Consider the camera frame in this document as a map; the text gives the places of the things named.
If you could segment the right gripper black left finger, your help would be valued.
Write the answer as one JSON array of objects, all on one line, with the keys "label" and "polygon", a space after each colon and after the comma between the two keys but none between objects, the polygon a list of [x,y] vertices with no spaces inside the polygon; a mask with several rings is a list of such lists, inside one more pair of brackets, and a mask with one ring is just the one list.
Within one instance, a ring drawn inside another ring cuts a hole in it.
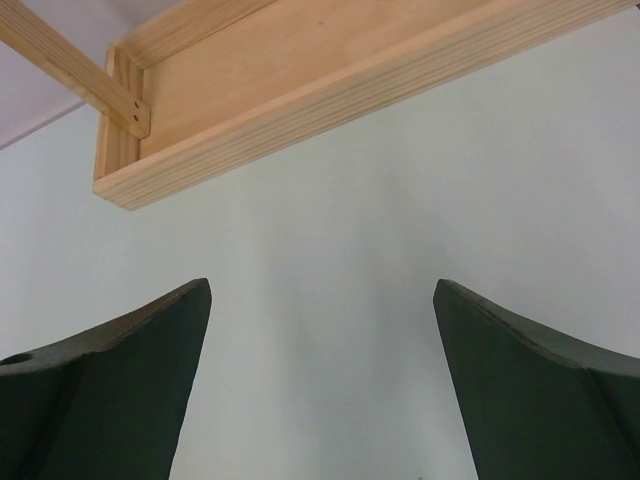
[{"label": "right gripper black left finger", "polygon": [[4,479],[166,479],[211,310],[206,279],[1,361]]}]

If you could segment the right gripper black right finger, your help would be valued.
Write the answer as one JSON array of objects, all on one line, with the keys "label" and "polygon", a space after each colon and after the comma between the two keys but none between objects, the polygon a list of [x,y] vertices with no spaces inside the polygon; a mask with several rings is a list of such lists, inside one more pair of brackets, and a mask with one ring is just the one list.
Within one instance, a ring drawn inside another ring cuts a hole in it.
[{"label": "right gripper black right finger", "polygon": [[433,305],[479,478],[638,478],[638,359],[450,280]]}]

